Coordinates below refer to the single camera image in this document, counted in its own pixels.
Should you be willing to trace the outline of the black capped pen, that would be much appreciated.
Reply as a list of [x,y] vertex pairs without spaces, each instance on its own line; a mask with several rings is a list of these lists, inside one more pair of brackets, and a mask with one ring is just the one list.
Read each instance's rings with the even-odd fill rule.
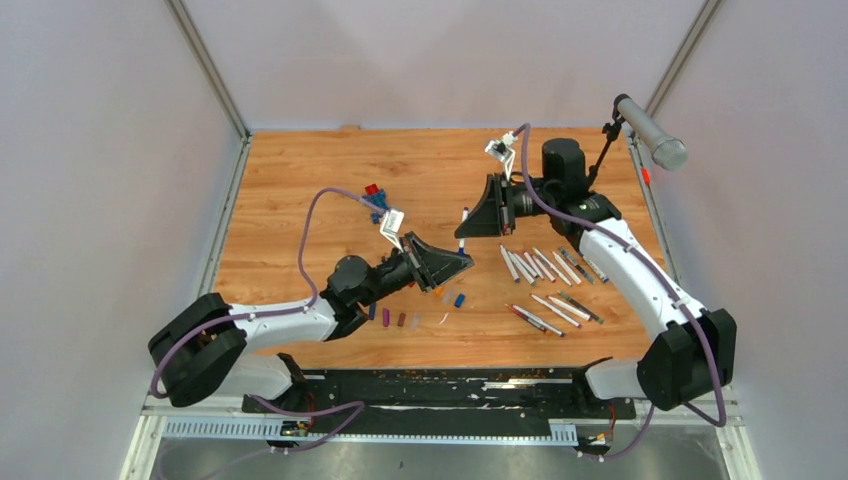
[[533,272],[533,275],[534,275],[536,278],[540,278],[540,279],[544,280],[544,279],[545,279],[545,276],[544,276],[544,274],[541,272],[541,270],[538,268],[538,266],[537,266],[537,264],[536,264],[536,262],[535,262],[534,257],[533,257],[533,256],[532,256],[529,252],[527,252],[527,251],[524,251],[524,252],[523,252],[523,256],[524,256],[524,258],[526,259],[526,262],[527,262],[527,264],[528,264],[528,266],[529,266],[530,270]]

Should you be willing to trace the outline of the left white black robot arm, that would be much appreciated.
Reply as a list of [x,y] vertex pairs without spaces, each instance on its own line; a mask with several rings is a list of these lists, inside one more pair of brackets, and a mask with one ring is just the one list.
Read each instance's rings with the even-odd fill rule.
[[283,413],[298,411],[306,386],[287,367],[251,365],[248,354],[297,342],[345,338],[368,319],[367,308],[411,284],[430,292],[474,265],[471,256],[431,246],[408,233],[382,261],[340,259],[315,297],[267,305],[227,303],[203,294],[153,335],[151,393],[174,407],[195,405],[232,389],[258,395]]

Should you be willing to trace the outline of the purple capped pen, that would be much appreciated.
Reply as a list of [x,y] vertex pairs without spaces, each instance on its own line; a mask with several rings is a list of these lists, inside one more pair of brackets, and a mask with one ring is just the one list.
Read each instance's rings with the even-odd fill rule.
[[550,303],[550,302],[548,302],[547,300],[544,300],[542,297],[540,297],[540,296],[538,296],[538,295],[536,295],[536,294],[533,294],[533,293],[531,293],[531,294],[530,294],[530,297],[531,297],[534,301],[536,301],[537,303],[539,303],[540,305],[542,305],[542,306],[544,306],[545,308],[547,308],[548,310],[550,310],[552,313],[554,313],[554,314],[555,314],[555,315],[557,315],[558,317],[562,318],[563,320],[565,320],[565,321],[566,321],[566,322],[568,322],[569,324],[573,325],[575,328],[582,328],[582,325],[581,325],[581,324],[580,324],[577,320],[575,320],[575,319],[571,318],[570,316],[568,316],[567,314],[565,314],[563,311],[561,311],[560,309],[558,309],[557,307],[555,307],[553,304],[551,304],[551,303]]

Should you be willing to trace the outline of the red capped short pen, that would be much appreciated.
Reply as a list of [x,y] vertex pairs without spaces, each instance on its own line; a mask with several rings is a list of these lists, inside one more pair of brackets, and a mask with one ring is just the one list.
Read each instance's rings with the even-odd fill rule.
[[535,260],[538,263],[539,268],[543,271],[544,275],[548,278],[550,282],[555,282],[555,269],[551,266],[549,260],[536,247],[533,247],[532,250],[534,253]]

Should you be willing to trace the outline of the red slim pen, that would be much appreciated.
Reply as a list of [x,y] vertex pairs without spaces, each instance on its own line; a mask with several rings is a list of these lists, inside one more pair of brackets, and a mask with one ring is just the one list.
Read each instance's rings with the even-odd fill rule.
[[521,311],[519,311],[519,310],[518,310],[515,306],[513,306],[513,305],[511,305],[511,304],[505,304],[505,306],[506,306],[506,308],[507,308],[507,309],[509,309],[512,313],[514,313],[516,316],[518,316],[520,319],[522,319],[523,321],[525,321],[526,323],[528,323],[529,325],[531,325],[531,326],[532,326],[532,327],[534,327],[535,329],[537,329],[537,330],[539,330],[539,331],[541,331],[541,332],[543,332],[543,333],[546,333],[546,332],[548,331],[546,327],[544,327],[543,325],[541,325],[541,324],[540,324],[539,322],[537,322],[536,320],[531,319],[529,315],[527,315],[527,314],[522,313]]

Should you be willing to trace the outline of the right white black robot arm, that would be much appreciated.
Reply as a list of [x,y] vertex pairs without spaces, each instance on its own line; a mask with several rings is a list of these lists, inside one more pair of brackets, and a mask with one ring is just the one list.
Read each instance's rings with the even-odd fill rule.
[[577,141],[546,141],[541,176],[523,174],[516,181],[514,140],[507,133],[486,144],[485,153],[503,170],[488,175],[481,199],[456,237],[505,236],[521,217],[548,215],[553,229],[609,278],[651,339],[638,360],[600,360],[582,368],[580,383],[570,392],[575,411],[596,417],[613,398],[646,399],[669,411],[712,393],[724,416],[723,388],[733,375],[734,318],[724,309],[708,310],[658,266],[621,212],[593,191]]

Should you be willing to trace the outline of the orange capped pen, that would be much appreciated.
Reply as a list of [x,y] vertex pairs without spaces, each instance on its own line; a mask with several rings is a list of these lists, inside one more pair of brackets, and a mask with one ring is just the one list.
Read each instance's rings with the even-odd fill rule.
[[575,285],[581,284],[581,277],[576,273],[569,262],[560,253],[553,251],[553,254],[556,261],[561,265],[566,275],[570,278],[570,281]]

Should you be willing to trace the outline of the dark green slim pen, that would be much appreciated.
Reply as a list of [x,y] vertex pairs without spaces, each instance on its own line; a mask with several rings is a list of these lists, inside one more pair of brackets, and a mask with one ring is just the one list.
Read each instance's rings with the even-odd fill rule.
[[595,321],[595,322],[596,322],[596,323],[598,323],[598,324],[603,324],[603,323],[604,323],[604,320],[603,320],[602,318],[600,318],[597,314],[595,314],[594,312],[592,312],[592,311],[591,311],[590,309],[588,309],[585,305],[581,304],[579,301],[577,301],[577,300],[576,300],[576,299],[574,299],[573,297],[571,297],[571,296],[567,295],[566,293],[564,293],[564,292],[562,292],[562,291],[559,291],[559,292],[558,292],[558,295],[559,295],[560,297],[562,297],[564,300],[566,300],[569,304],[571,304],[572,306],[574,306],[575,308],[577,308],[578,310],[580,310],[580,311],[582,311],[583,313],[587,314],[587,315],[589,316],[589,319],[590,319],[590,320]]

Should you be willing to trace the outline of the white pen body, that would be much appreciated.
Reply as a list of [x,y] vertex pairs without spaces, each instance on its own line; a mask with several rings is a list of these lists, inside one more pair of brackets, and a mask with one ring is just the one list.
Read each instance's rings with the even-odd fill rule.
[[506,265],[506,267],[507,267],[507,269],[510,273],[512,280],[515,283],[519,283],[521,281],[521,277],[520,277],[520,275],[519,275],[519,273],[516,269],[515,264],[513,263],[513,260],[510,256],[509,252],[507,251],[507,249],[502,244],[499,245],[499,249],[500,249],[500,253],[501,253],[502,258],[504,260],[504,263],[505,263],[505,265]]

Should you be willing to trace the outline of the grey pen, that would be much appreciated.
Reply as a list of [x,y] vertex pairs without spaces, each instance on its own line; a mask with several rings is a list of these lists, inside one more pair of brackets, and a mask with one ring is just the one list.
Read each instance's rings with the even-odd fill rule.
[[579,272],[590,284],[594,283],[594,279],[592,278],[590,273],[580,265],[577,259],[573,255],[571,255],[565,247],[559,247],[558,251],[573,266],[573,268],[577,272]]

